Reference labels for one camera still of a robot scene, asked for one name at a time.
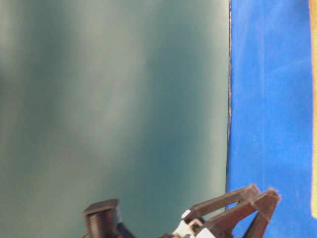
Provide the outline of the near gripper body white black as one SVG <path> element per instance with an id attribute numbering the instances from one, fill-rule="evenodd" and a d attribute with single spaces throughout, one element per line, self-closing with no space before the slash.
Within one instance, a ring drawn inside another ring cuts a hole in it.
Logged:
<path id="1" fill-rule="evenodd" d="M 181 221 L 175 231 L 171 234 L 173 238 L 215 238 L 211 231 L 207 228 L 203 228 L 200 232 L 195 234 L 194 228 L 200 228 L 203 223 L 194 218 L 190 222 L 185 222 L 185 217 L 190 213 L 190 210 L 186 210 L 182 216 Z"/>

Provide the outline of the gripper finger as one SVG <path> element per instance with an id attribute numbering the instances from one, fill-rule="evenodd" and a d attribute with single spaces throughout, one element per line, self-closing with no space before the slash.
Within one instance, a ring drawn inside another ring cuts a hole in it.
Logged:
<path id="1" fill-rule="evenodd" d="M 200 218 L 235 202 L 239 203 L 249 198 L 253 198 L 258 194 L 258 188 L 252 184 L 222 196 L 195 204 L 190 208 L 190 212 L 184 217 L 184 221 L 190 222 L 195 218 Z"/>
<path id="2" fill-rule="evenodd" d="M 253 198 L 237 202 L 234 207 L 210 219 L 210 231 L 217 238 L 232 238 L 235 226 L 256 213 L 243 237 L 262 238 L 279 200 L 280 196 L 276 191 L 270 189 Z"/>

